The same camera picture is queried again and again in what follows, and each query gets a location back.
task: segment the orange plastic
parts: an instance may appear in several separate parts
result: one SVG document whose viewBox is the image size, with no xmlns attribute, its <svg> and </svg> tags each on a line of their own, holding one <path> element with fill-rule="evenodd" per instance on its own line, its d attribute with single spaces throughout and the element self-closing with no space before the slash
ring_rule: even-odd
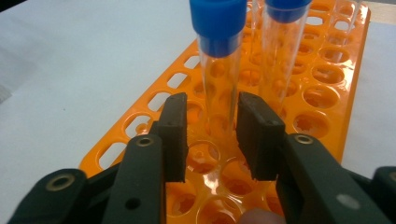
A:
<svg viewBox="0 0 396 224">
<path fill-rule="evenodd" d="M 330 24 L 332 6 L 314 0 L 304 37 L 294 65 L 282 116 L 288 133 L 308 133 L 318 138 L 340 161 L 359 76 L 370 10 L 362 5 L 349 36 Z M 244 28 L 238 90 L 257 93 L 260 67 L 250 61 L 251 30 Z M 334 62 L 334 55 L 340 63 Z M 235 138 L 214 138 L 205 130 L 205 96 L 197 45 L 193 42 L 146 92 L 125 112 L 86 155 L 80 169 L 88 176 L 103 168 L 100 158 L 117 143 L 127 144 L 137 134 L 147 133 L 161 114 L 155 101 L 178 92 L 188 94 L 188 144 L 186 183 L 166 184 L 168 223 L 235 223 L 253 207 L 282 213 L 273 182 L 250 178 Z M 181 83 L 176 79 L 184 77 Z M 122 153 L 114 161 L 119 162 Z"/>
</svg>

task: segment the test tube rack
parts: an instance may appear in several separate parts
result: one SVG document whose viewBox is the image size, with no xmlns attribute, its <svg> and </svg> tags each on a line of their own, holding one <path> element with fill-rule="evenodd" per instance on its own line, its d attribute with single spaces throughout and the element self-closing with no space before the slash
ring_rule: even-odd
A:
<svg viewBox="0 0 396 224">
<path fill-rule="evenodd" d="M 345 35 L 343 26 L 350 23 L 348 16 L 353 6 L 343 8 L 344 17 L 334 17 L 333 5 L 334 1 L 327 0 L 314 0 L 311 4 L 282 118 L 287 133 L 315 136 L 341 161 L 370 10 L 361 5 L 353 29 Z M 257 94 L 260 66 L 249 59 L 250 20 L 248 12 L 238 90 Z M 82 160 L 80 169 L 87 176 L 102 172 L 106 167 L 101 166 L 100 160 L 111 148 L 125 148 L 132 137 L 147 133 L 152 122 L 159 119 L 166 97 L 186 92 L 190 148 L 186 183 L 166 184 L 167 222 L 235 223 L 253 207 L 282 214 L 275 184 L 251 179 L 236 139 L 224 143 L 206 132 L 205 93 L 198 55 L 194 41 L 97 142 Z M 123 152 L 113 163 L 120 162 L 122 156 Z"/>
</svg>

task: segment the blue cap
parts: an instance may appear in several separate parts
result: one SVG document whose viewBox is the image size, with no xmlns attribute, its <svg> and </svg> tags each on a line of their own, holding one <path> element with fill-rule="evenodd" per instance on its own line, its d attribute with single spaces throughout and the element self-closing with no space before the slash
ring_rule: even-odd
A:
<svg viewBox="0 0 396 224">
<path fill-rule="evenodd" d="M 311 2 L 312 0 L 266 0 L 265 4 L 272 19 L 290 23 L 299 20 Z"/>
<path fill-rule="evenodd" d="M 212 57 L 232 54 L 244 28 L 247 0 L 190 0 L 192 27 L 201 37 L 201 50 Z"/>
</svg>

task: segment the rack hole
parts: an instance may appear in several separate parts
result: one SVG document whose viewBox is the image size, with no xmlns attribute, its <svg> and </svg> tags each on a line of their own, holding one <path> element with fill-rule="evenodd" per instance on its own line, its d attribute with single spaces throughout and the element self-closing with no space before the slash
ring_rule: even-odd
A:
<svg viewBox="0 0 396 224">
<path fill-rule="evenodd" d="M 298 90 L 299 85 L 297 85 L 294 81 L 290 81 L 286 91 L 286 97 L 294 95 Z"/>
<path fill-rule="evenodd" d="M 168 92 L 159 92 L 157 93 L 151 100 L 148 102 L 148 108 L 151 111 L 157 112 L 160 111 L 161 107 L 165 103 L 166 99 L 170 96 L 171 94 Z"/>
<path fill-rule="evenodd" d="M 206 100 L 214 100 L 217 97 L 217 88 L 221 89 L 221 86 L 218 86 L 218 83 L 216 83 L 213 80 L 208 80 L 205 83 L 205 95 L 206 95 Z"/>
<path fill-rule="evenodd" d="M 246 22 L 245 22 L 245 26 L 247 28 L 251 28 L 251 23 L 252 23 L 252 16 L 251 15 L 252 15 L 251 13 L 247 14 L 247 18 L 246 18 Z"/>
<path fill-rule="evenodd" d="M 250 175 L 250 167 L 248 167 L 248 163 L 246 161 L 240 161 L 238 163 L 239 163 L 239 169 Z"/>
<path fill-rule="evenodd" d="M 340 31 L 347 31 L 349 29 L 349 22 L 347 21 L 337 21 L 334 28 Z"/>
<path fill-rule="evenodd" d="M 181 216 L 195 204 L 196 189 L 189 179 L 185 183 L 166 183 L 166 214 Z"/>
<path fill-rule="evenodd" d="M 293 127 L 298 133 L 305 133 L 316 138 L 323 137 L 329 131 L 328 122 L 319 113 L 305 113 L 294 119 Z"/>
<path fill-rule="evenodd" d="M 184 66 L 190 69 L 194 69 L 198 64 L 199 56 L 197 55 L 191 56 L 186 62 L 184 62 Z"/>
<path fill-rule="evenodd" d="M 204 84 L 200 82 L 197 85 L 195 85 L 193 92 L 194 95 L 197 96 L 198 98 L 205 98 Z"/>
<path fill-rule="evenodd" d="M 299 74 L 303 73 L 305 70 L 306 70 L 305 64 L 296 60 L 296 62 L 294 63 L 293 69 L 291 70 L 291 73 L 293 75 L 299 75 Z"/>
<path fill-rule="evenodd" d="M 347 53 L 342 49 L 322 49 L 319 54 L 329 63 L 344 63 L 349 59 Z"/>
<path fill-rule="evenodd" d="M 167 82 L 167 85 L 170 88 L 177 89 L 180 86 L 180 84 L 184 80 L 186 80 L 186 77 L 187 77 L 187 75 L 184 73 L 176 73 L 176 74 L 172 75 L 172 77 Z"/>
<path fill-rule="evenodd" d="M 265 193 L 265 201 L 267 201 L 270 211 L 283 216 L 283 209 L 279 204 L 279 199 L 276 193 L 276 182 L 271 181 L 268 186 L 268 190 Z"/>
<path fill-rule="evenodd" d="M 208 142 L 198 142 L 189 147 L 187 156 L 188 168 L 198 174 L 213 170 L 219 162 L 219 152 Z"/>
<path fill-rule="evenodd" d="M 197 223 L 207 224 L 234 224 L 241 216 L 238 206 L 228 198 L 209 200 L 197 216 Z"/>
<path fill-rule="evenodd" d="M 319 39 L 319 33 L 315 30 L 305 29 L 303 33 L 303 39 L 310 39 L 310 40 Z"/>
<path fill-rule="evenodd" d="M 230 131 L 229 121 L 222 115 L 216 114 L 209 117 L 205 125 L 206 133 L 213 137 L 221 137 Z"/>
<path fill-rule="evenodd" d="M 328 12 L 330 10 L 329 7 L 319 4 L 312 4 L 309 9 L 320 13 Z"/>
<path fill-rule="evenodd" d="M 251 41 L 251 32 L 244 32 L 242 34 L 242 42 L 248 43 Z"/>
<path fill-rule="evenodd" d="M 335 84 L 344 80 L 344 73 L 341 69 L 331 65 L 319 65 L 312 70 L 312 76 L 317 81 Z"/>
<path fill-rule="evenodd" d="M 288 115 L 288 113 L 286 112 L 286 107 L 282 106 L 280 108 L 280 112 L 277 112 L 277 114 L 284 120 L 286 118 L 286 116 Z"/>
<path fill-rule="evenodd" d="M 298 53 L 300 55 L 307 55 L 307 54 L 312 53 L 312 51 L 313 51 L 313 49 L 310 46 L 305 45 L 305 44 L 300 44 L 300 47 L 298 48 Z"/>
<path fill-rule="evenodd" d="M 194 124 L 201 120 L 204 110 L 194 103 L 187 103 L 187 123 Z"/>
<path fill-rule="evenodd" d="M 284 78 L 274 80 L 271 90 L 274 96 L 277 98 L 283 98 L 288 92 L 288 81 Z"/>
<path fill-rule="evenodd" d="M 239 82 L 248 87 L 259 85 L 260 73 L 254 70 L 244 70 L 239 74 Z"/>
<path fill-rule="evenodd" d="M 318 26 L 318 25 L 321 25 L 323 23 L 324 23 L 324 21 L 323 21 L 323 19 L 321 17 L 313 17 L 313 16 L 311 16 L 311 17 L 306 18 L 306 24 L 309 24 L 309 25 Z"/>
<path fill-rule="evenodd" d="M 146 115 L 137 116 L 132 120 L 132 122 L 125 129 L 126 134 L 133 138 L 139 134 L 144 134 L 149 132 L 149 121 L 151 117 Z"/>
<path fill-rule="evenodd" d="M 352 6 L 341 6 L 341 7 L 339 7 L 338 12 L 345 17 L 350 17 L 350 16 L 352 16 L 352 13 L 353 13 L 353 7 Z"/>
<path fill-rule="evenodd" d="M 316 108 L 329 108 L 338 102 L 337 94 L 329 88 L 313 87 L 304 91 L 304 100 Z"/>
<path fill-rule="evenodd" d="M 103 154 L 99 159 L 99 165 L 102 167 L 102 169 L 105 170 L 110 167 L 125 148 L 125 143 L 111 144 L 111 146 L 106 150 L 105 154 Z"/>
<path fill-rule="evenodd" d="M 251 179 L 250 173 L 241 169 L 241 161 L 228 163 L 221 172 L 221 181 L 232 194 L 246 195 L 253 191 L 256 182 Z"/>
<path fill-rule="evenodd" d="M 346 45 L 350 42 L 350 37 L 342 32 L 337 32 L 327 36 L 327 41 L 334 45 Z"/>
<path fill-rule="evenodd" d="M 210 76 L 222 77 L 226 73 L 226 65 L 223 60 L 216 60 L 210 64 Z"/>
<path fill-rule="evenodd" d="M 224 90 L 219 96 L 219 106 L 221 106 L 221 108 L 232 108 L 232 99 L 235 97 L 235 90 Z"/>
<path fill-rule="evenodd" d="M 254 63 L 256 65 L 261 65 L 262 64 L 262 54 L 261 53 L 253 53 L 250 56 L 250 62 Z"/>
</svg>

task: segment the clear plastic tube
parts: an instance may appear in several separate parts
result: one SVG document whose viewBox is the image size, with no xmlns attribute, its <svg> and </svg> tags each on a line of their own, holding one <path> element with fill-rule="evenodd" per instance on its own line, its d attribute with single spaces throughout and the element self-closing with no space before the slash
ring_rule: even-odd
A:
<svg viewBox="0 0 396 224">
<path fill-rule="evenodd" d="M 262 9 L 264 0 L 253 0 L 251 9 L 251 45 L 249 60 L 257 65 L 262 62 Z"/>
<path fill-rule="evenodd" d="M 302 1 L 301 7 L 286 9 L 285 6 L 276 8 L 268 2 L 266 1 L 262 13 L 262 75 L 259 95 L 281 115 L 310 1 Z"/>
<path fill-rule="evenodd" d="M 229 43 L 233 45 L 234 51 L 224 57 L 214 57 L 205 53 L 202 46 L 202 43 L 205 43 L 203 39 L 205 37 L 198 35 L 208 118 L 206 128 L 210 135 L 220 137 L 229 135 L 233 130 L 241 33 Z"/>
<path fill-rule="evenodd" d="M 336 0 L 334 4 L 332 25 L 349 35 L 361 9 L 362 0 Z"/>
<path fill-rule="evenodd" d="M 190 0 L 203 71 L 206 128 L 214 137 L 228 136 L 233 130 L 247 5 L 247 0 Z"/>
</svg>

